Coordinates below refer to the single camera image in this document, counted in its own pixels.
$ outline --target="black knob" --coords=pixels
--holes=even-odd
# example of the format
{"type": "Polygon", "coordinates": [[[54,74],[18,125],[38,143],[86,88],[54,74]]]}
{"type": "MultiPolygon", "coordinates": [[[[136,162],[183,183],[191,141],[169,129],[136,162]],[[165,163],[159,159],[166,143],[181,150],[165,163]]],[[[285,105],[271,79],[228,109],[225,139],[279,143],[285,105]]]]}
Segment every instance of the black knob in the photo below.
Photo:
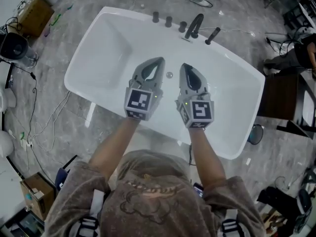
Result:
{"type": "Polygon", "coordinates": [[[197,39],[198,38],[198,33],[196,33],[195,31],[193,31],[191,33],[191,37],[194,38],[194,39],[197,39]]]}
{"type": "Polygon", "coordinates": [[[154,23],[159,22],[159,12],[158,11],[153,12],[153,22],[154,23]]]}
{"type": "Polygon", "coordinates": [[[186,31],[187,27],[187,22],[186,21],[181,21],[180,22],[180,27],[179,27],[179,32],[184,33],[186,31]]]}
{"type": "Polygon", "coordinates": [[[165,26],[169,28],[171,27],[171,25],[172,25],[172,17],[167,16],[165,26]]]}

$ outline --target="black chair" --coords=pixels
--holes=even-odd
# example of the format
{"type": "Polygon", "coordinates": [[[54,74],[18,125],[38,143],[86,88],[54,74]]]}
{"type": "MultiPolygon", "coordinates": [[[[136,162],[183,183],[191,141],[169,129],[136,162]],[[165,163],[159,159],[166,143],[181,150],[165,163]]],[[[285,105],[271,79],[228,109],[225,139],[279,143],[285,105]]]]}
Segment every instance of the black chair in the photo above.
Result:
{"type": "Polygon", "coordinates": [[[68,173],[70,170],[66,171],[66,168],[69,166],[70,163],[73,162],[73,160],[77,157],[77,155],[75,155],[74,157],[72,157],[69,162],[67,162],[65,164],[65,166],[63,166],[62,168],[60,168],[57,172],[57,175],[56,175],[56,179],[55,179],[55,187],[58,191],[61,190],[61,188],[63,187],[65,181],[66,181],[66,178],[68,176],[68,173]]]}

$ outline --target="gray t-shirt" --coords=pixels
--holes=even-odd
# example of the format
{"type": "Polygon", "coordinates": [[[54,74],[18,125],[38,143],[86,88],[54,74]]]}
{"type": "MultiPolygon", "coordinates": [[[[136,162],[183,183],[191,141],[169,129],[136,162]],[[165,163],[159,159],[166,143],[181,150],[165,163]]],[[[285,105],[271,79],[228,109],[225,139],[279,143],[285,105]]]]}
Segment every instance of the gray t-shirt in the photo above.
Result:
{"type": "Polygon", "coordinates": [[[110,193],[98,215],[102,237],[216,237],[227,209],[238,209],[237,218],[251,236],[265,236],[240,177],[205,187],[200,198],[179,160],[148,151],[123,157],[114,191],[97,169],[77,162],[47,216],[46,236],[67,236],[78,219],[89,215],[95,189],[110,193]]]}

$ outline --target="cardboard box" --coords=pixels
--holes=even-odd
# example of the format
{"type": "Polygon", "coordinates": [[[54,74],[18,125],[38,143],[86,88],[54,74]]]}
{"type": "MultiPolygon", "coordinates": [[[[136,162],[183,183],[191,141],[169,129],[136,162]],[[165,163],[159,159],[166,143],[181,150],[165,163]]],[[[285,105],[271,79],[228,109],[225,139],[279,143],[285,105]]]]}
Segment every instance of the cardboard box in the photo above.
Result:
{"type": "Polygon", "coordinates": [[[24,179],[20,185],[27,207],[44,221],[54,203],[56,190],[40,173],[24,179]]]}
{"type": "Polygon", "coordinates": [[[53,13],[44,0],[31,0],[17,16],[19,25],[11,23],[8,31],[17,33],[15,29],[19,29],[20,35],[39,37],[53,13]]]}

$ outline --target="black faucet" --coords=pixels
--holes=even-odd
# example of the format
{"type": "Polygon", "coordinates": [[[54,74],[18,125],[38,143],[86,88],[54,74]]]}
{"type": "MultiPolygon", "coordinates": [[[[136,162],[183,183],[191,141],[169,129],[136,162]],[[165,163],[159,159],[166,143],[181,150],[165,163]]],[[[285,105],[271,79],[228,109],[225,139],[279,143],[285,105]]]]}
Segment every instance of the black faucet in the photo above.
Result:
{"type": "Polygon", "coordinates": [[[196,16],[196,18],[192,21],[191,25],[189,26],[187,30],[187,33],[184,36],[186,39],[188,39],[190,36],[194,39],[198,37],[198,30],[201,27],[203,19],[204,19],[204,15],[202,13],[196,16]]]}
{"type": "Polygon", "coordinates": [[[219,27],[216,27],[216,29],[212,32],[212,34],[210,35],[210,37],[208,37],[208,39],[205,41],[205,43],[207,45],[211,44],[211,41],[216,37],[216,35],[218,35],[218,33],[221,31],[221,29],[219,27]]]}

